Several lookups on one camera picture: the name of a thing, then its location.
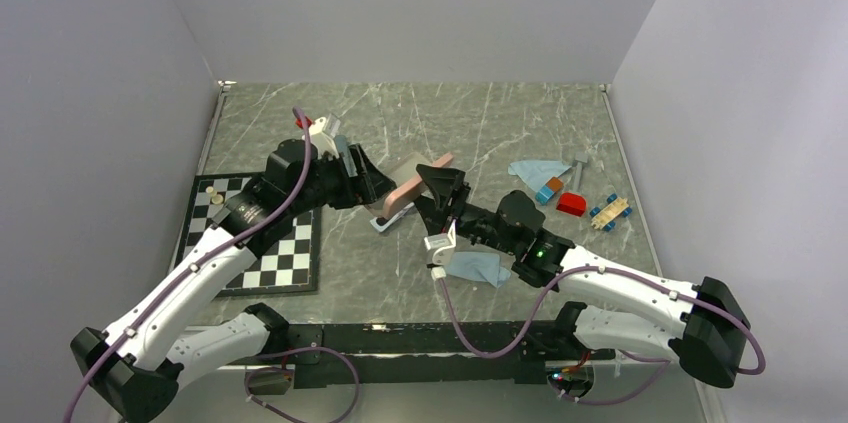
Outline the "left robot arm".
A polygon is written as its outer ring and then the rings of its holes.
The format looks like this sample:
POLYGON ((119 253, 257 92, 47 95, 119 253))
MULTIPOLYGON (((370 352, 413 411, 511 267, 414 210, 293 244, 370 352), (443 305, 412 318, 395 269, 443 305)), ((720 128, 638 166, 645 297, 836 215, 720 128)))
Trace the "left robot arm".
POLYGON ((71 351, 85 383, 126 421, 150 422, 199 376, 241 358, 279 360, 291 347, 289 323, 265 304, 191 339, 180 336, 228 283, 292 231, 297 217, 325 205, 376 203, 396 187, 358 144, 324 156, 306 141, 283 141, 147 297, 105 330, 86 327, 74 337, 71 351))

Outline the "blue cleaning cloth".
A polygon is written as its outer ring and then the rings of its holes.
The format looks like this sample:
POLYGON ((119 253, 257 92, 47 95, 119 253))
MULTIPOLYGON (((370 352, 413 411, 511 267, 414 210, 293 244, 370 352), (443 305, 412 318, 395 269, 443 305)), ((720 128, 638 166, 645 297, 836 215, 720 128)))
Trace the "blue cleaning cloth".
POLYGON ((512 273, 501 264, 501 256, 485 252, 457 252, 446 265, 448 275, 474 282, 503 286, 512 273))

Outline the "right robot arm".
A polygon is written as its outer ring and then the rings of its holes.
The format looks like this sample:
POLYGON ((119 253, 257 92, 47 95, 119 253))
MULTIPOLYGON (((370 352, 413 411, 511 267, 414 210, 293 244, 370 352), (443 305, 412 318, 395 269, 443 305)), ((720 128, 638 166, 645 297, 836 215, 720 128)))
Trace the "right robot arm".
POLYGON ((489 211, 468 203, 463 171, 419 164, 416 172, 429 191, 414 203, 428 231, 432 277, 445 277, 459 238, 512 256, 520 280, 572 297, 551 333, 560 356, 637 353, 676 362, 690 377, 723 389, 741 374, 764 371, 749 319, 723 281, 677 281, 617 264, 545 229, 544 214, 521 190, 489 211))

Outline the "pink glasses case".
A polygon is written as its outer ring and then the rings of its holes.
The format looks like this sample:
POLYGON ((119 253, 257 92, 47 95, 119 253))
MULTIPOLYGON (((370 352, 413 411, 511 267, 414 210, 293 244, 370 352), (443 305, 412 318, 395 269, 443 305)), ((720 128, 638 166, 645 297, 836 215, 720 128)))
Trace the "pink glasses case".
POLYGON ((454 155, 451 152, 435 160, 430 160, 418 152, 402 157, 398 162, 381 169, 383 174, 396 184, 396 188, 365 208, 374 217, 390 219, 427 190, 416 170, 418 165, 443 168, 449 167, 453 160, 454 155))

